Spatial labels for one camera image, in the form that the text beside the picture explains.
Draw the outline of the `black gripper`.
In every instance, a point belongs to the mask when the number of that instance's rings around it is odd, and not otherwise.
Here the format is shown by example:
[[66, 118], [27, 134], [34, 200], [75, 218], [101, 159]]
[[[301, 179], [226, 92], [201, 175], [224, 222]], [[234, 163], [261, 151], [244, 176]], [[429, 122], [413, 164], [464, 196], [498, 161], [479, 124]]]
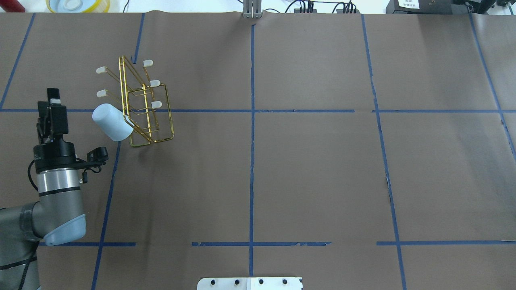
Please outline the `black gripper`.
[[37, 103], [39, 144], [33, 148], [36, 173], [72, 168], [76, 163], [75, 145], [63, 139], [69, 133], [69, 126], [67, 108], [61, 105], [59, 89], [47, 88], [47, 100]]

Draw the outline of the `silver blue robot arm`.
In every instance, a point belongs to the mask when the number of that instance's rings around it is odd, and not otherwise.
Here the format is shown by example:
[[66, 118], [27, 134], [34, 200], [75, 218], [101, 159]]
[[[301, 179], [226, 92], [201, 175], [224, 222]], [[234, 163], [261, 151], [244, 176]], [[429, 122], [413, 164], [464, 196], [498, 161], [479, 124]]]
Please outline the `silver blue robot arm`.
[[38, 144], [33, 149], [37, 202], [1, 209], [1, 288], [39, 290], [37, 248], [55, 246], [85, 235], [79, 162], [68, 134], [67, 108], [59, 90], [47, 88], [37, 104]]

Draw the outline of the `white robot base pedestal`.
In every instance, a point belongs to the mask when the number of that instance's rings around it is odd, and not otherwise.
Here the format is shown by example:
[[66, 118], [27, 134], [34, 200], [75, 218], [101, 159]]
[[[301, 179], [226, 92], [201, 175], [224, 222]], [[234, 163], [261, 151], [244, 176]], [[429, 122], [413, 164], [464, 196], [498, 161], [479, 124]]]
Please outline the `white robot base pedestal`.
[[197, 290], [302, 290], [298, 277], [223, 277], [202, 278]]

